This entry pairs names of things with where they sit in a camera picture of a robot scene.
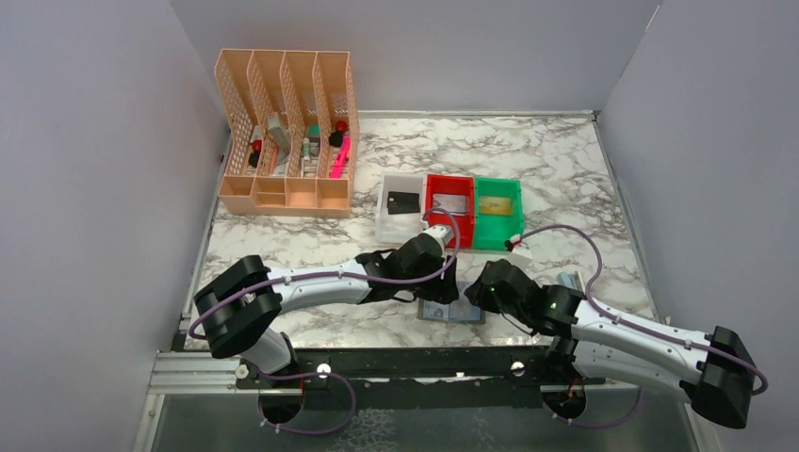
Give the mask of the white plastic bin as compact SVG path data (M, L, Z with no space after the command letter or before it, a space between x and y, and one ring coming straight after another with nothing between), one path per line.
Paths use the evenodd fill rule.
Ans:
M422 173L384 172L375 212L375 238L400 244L416 236L422 226L426 176Z

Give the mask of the grey metal card holder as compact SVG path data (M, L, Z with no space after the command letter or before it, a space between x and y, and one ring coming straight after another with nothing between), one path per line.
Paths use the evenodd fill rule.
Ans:
M417 318L440 323L483 324L484 311L473 305L466 297L467 287L467 282L457 282L459 297L450 303L420 299L417 305Z

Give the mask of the red plastic bin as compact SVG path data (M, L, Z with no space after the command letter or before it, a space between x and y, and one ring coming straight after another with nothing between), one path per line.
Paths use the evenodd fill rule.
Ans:
M440 212L448 212L458 225L461 235L461 248L470 249L475 231L475 195L472 177L428 174L426 181L425 211L436 208L427 216L433 225L451 225L450 217Z

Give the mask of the green plastic bin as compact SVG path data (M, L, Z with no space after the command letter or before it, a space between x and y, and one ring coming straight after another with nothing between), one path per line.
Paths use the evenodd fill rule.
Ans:
M525 229L522 186L518 180L476 177L472 248L506 250L505 242Z

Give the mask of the white magnetic stripe card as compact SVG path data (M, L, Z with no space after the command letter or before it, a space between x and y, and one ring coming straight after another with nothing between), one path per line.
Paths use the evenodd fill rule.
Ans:
M468 213L467 196L434 193L432 195L432 207L444 209L453 216L465 216Z

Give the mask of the peach plastic desk organizer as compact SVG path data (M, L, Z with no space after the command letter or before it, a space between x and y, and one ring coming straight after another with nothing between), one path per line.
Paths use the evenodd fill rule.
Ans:
M232 138L226 209L348 217L360 137L351 53L223 49L214 74Z

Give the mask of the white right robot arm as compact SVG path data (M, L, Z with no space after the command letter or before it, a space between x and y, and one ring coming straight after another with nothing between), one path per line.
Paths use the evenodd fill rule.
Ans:
M756 391L755 363L741 337L670 327L593 301L559 284L540 285L501 259L465 290L475 306L514 317L566 343L586 379L614 379L673 396L712 423L743 429Z

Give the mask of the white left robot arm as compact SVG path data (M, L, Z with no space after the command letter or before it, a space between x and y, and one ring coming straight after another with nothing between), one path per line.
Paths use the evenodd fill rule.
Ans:
M188 336L206 341L215 359L239 356L273 375L294 360L287 336L270 327L280 314L387 301L402 291L439 303L457 299L456 256L446 253L453 238L449 227L433 226L397 249L317 268L271 269L260 256L245 256L196 293L199 317Z

